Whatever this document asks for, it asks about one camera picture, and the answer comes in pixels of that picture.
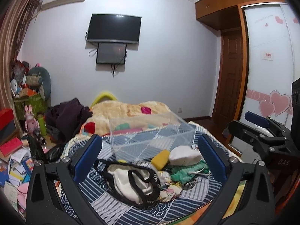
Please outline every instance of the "clear plastic box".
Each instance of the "clear plastic box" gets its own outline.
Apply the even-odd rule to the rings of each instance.
[[[162,150],[192,146],[195,128],[173,112],[109,121],[110,143],[116,160],[149,160]]]

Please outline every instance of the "pink book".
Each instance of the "pink book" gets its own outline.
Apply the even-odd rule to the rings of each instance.
[[[22,141],[20,141],[17,137],[6,142],[5,144],[0,146],[0,150],[2,154],[6,157],[9,154],[15,152],[23,145]]]

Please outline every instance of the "brown curtain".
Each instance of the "brown curtain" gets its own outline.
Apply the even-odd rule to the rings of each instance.
[[[26,30],[39,0],[13,0],[0,29],[0,107],[12,108],[16,127],[22,132],[10,87],[12,63],[20,51]]]

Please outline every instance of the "silver bolt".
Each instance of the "silver bolt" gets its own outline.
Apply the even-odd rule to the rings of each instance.
[[[40,165],[42,165],[42,161],[41,161],[41,160],[36,161],[36,162],[35,162],[35,165],[36,165],[37,167],[40,166]]]
[[[264,162],[264,161],[262,161],[262,160],[259,160],[259,161],[258,161],[258,165],[260,165],[260,166],[262,166],[262,167],[263,167],[263,166],[265,165],[265,162]]]
[[[62,162],[67,163],[70,161],[70,157],[63,157]]]
[[[237,163],[237,162],[239,161],[236,157],[230,157],[229,160],[230,160],[232,163]]]

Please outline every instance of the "yellow sponge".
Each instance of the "yellow sponge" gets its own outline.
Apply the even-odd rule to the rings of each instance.
[[[151,164],[159,171],[168,163],[169,155],[170,152],[168,150],[163,150],[152,158]]]

